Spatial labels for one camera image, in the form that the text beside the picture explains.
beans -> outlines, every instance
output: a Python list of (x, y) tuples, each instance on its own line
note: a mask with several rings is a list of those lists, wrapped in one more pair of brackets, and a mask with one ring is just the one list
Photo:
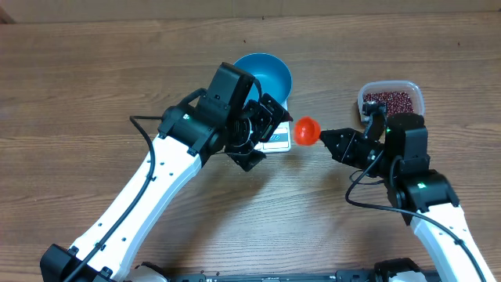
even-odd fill
[(388, 117), (399, 113), (413, 113), (413, 101), (406, 92), (381, 92), (381, 93), (366, 93), (363, 96), (363, 101), (376, 101), (386, 103)]

plastic container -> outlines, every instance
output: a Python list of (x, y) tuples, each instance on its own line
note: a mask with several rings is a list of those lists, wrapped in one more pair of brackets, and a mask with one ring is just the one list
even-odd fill
[(421, 90), (414, 82), (411, 81), (377, 81), (370, 82), (364, 85), (360, 89), (358, 104), (360, 120), (362, 122), (368, 121), (369, 117), (362, 114), (363, 96), (366, 93), (381, 93), (381, 92), (406, 92), (409, 94), (411, 101), (413, 102), (414, 113), (424, 116), (425, 106), (424, 99)]

wooden table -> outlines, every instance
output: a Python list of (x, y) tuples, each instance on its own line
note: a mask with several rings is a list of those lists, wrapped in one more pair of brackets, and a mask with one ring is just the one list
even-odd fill
[[(105, 211), (147, 151), (131, 114), (162, 114), (208, 87), (222, 61), (283, 59), (292, 115), (356, 127), (367, 82), (416, 82), (432, 168), (462, 200), (501, 279), (501, 13), (167, 20), (0, 26), (0, 280), (40, 281)], [(145, 124), (152, 136), (156, 124)], [(152, 229), (135, 263), (209, 275), (319, 273), (410, 257), (433, 264), (402, 217), (352, 207), (353, 172), (322, 144), (245, 173), (210, 159)], [(382, 186), (360, 201), (388, 204)]]

black cable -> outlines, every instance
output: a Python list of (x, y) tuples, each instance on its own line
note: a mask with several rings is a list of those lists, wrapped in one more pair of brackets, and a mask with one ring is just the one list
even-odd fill
[(353, 188), (355, 188), (355, 186), (357, 186), (357, 184), (359, 184), (360, 180), (362, 180), (364, 178), (364, 176), (366, 176), (366, 174), (370, 171), (370, 169), (377, 162), (379, 162), (379, 160), (383, 157), (383, 152), (384, 151), (381, 151), (381, 153), (379, 155), (377, 155), (377, 157), (373, 161), (373, 163), (370, 164), (369, 167), (367, 167), (366, 170), (364, 170), (363, 173), (359, 177), (357, 177), (357, 179), (350, 185), (350, 187), (348, 188), (348, 191), (346, 191), (346, 194), (344, 195), (344, 199), (349, 204), (352, 204), (352, 205), (360, 207), (360, 208), (372, 208), (372, 209), (381, 210), (381, 211), (399, 212), (399, 213), (402, 213), (402, 214), (407, 214), (407, 215), (415, 216), (415, 217), (417, 217), (419, 219), (425, 220), (425, 221), (427, 221), (427, 222), (435, 225), (436, 227), (438, 227), (439, 229), (441, 229), (442, 231), (444, 231), (445, 233), (447, 233), (452, 239), (454, 239), (454, 243), (458, 244), (463, 249), (463, 251), (467, 254), (468, 258), (471, 260), (471, 264), (473, 264), (475, 270), (477, 271), (478, 276), (480, 277), (480, 280), (482, 282), (485, 282), (486, 279), (484, 277), (484, 274), (483, 274), (480, 266), (478, 265), (477, 260), (475, 259), (475, 257), (473, 256), (473, 254), (471, 254), (471, 251), (465, 245), (464, 241), (461, 240), (457, 235), (455, 235), (447, 227), (445, 227), (442, 224), (436, 222), (435, 220), (430, 219), (429, 217), (427, 217), (425, 215), (421, 215), (421, 214), (419, 214), (417, 212), (406, 211), (406, 210), (403, 210), (403, 209), (400, 209), (400, 208), (387, 207), (387, 206), (382, 206), (382, 205), (378, 205), (378, 204), (364, 204), (364, 203), (359, 203), (359, 202), (350, 200), (350, 193), (353, 190)]
[(103, 248), (104, 244), (108, 239), (110, 239), (111, 235), (115, 230), (119, 227), (120, 224), (127, 218), (128, 214), (131, 213), (132, 209), (134, 209), (135, 205), (139, 202), (141, 199), (142, 195), (146, 191), (146, 188), (150, 184), (151, 179), (153, 178), (153, 172), (155, 170), (155, 150), (153, 148), (153, 142), (151, 142), (150, 137), (148, 136), (148, 133), (144, 129), (142, 129), (141, 125), (136, 121), (136, 119), (144, 119), (144, 120), (161, 120), (162, 117), (144, 117), (144, 116), (131, 116), (129, 117), (129, 120), (131, 123), (139, 130), (141, 133), (142, 137), (146, 140), (146, 143), (148, 144), (148, 148), (150, 149), (150, 170), (148, 171), (148, 174), (146, 175), (146, 179), (141, 187), (141, 190), (138, 192), (138, 194), (135, 196), (134, 200), (132, 203), (128, 206), (128, 208), (124, 211), (124, 213), (120, 216), (120, 218), (111, 226), (111, 228), (104, 234), (103, 238), (96, 243), (95, 247), (88, 253), (88, 255), (81, 261), (81, 263), (66, 277), (64, 282), (71, 282), (80, 272), (81, 270), (87, 265), (87, 263), (92, 259), (92, 257)]
[[(354, 171), (348, 178), (350, 179), (351, 183), (353, 183), (355, 180), (353, 180), (353, 175), (355, 175), (355, 173), (358, 173), (358, 172), (363, 172), (362, 169), (359, 169), (358, 171)], [(360, 185), (379, 185), (379, 184), (382, 184), (384, 183), (384, 179), (382, 180), (377, 180), (377, 181), (374, 181), (374, 182), (371, 182), (371, 183), (359, 183)]]
[(395, 188), (395, 166), (397, 164), (397, 161), (400, 161), (402, 159), (402, 156), (398, 155), (393, 158), (393, 161), (391, 161), (390, 165), (390, 175), (388, 178), (388, 181), (390, 182), (390, 187)]
[(263, 97), (263, 91), (261, 90), (261, 82), (256, 78), (254, 79), (254, 84), (256, 85), (256, 88), (258, 89), (258, 94), (259, 94), (259, 100), (258, 102), (261, 103), (261, 98)]

